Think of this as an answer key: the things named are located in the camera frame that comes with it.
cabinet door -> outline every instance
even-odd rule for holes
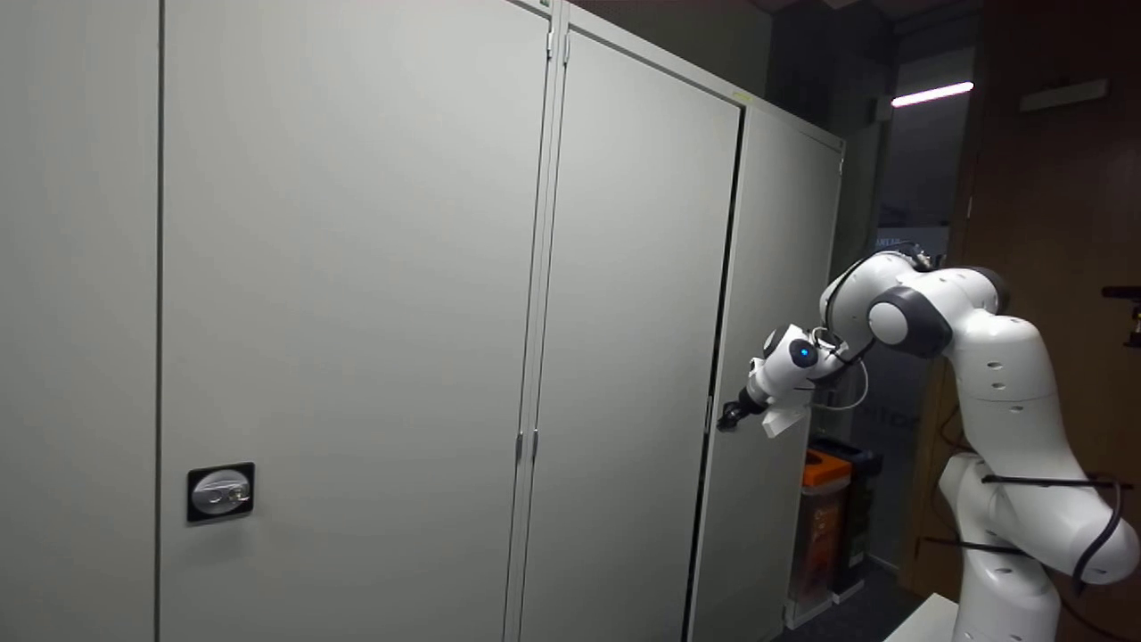
[[[526,642],[682,638],[736,107],[570,33]]]
[[[164,642],[499,642],[544,33],[168,0]]]
[[[155,4],[0,4],[0,638],[153,638]]]
[[[735,400],[766,330],[814,325],[826,280],[840,151],[748,110],[717,394]],[[708,430],[696,642],[773,638],[783,619],[804,424]]]

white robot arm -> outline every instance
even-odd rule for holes
[[[1000,284],[984,271],[918,271],[906,254],[848,267],[822,287],[816,330],[786,329],[751,360],[744,410],[764,410],[778,436],[802,415],[797,387],[868,343],[947,356],[954,372],[974,444],[937,481],[965,541],[954,642],[1050,642],[1059,592],[1043,568],[1080,586],[1135,575],[1136,530],[1074,460],[1043,343],[1000,313]]]

gray cabinet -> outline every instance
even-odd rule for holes
[[[155,4],[0,4],[0,638],[153,638]]]
[[[504,638],[544,33],[168,0],[164,642]]]
[[[840,184],[833,140],[751,107],[741,140],[735,256],[723,299],[717,400],[783,325],[814,325],[826,280]],[[708,430],[696,642],[773,638],[783,619],[804,424],[766,438],[759,420]]]
[[[0,8],[0,642],[684,634],[748,96],[564,34],[559,0]],[[822,274],[826,203],[736,227],[757,296]],[[192,525],[233,462],[254,510]]]
[[[736,107],[570,33],[523,642],[678,642]]]

door handle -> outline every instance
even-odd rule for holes
[[[184,475],[184,522],[229,522],[254,512],[254,462],[195,467]]]

ceiling light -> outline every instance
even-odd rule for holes
[[[922,94],[893,96],[890,107],[903,110],[903,107],[916,107],[916,104],[934,104],[934,101],[961,96],[969,90],[974,90],[974,82],[934,85]]]

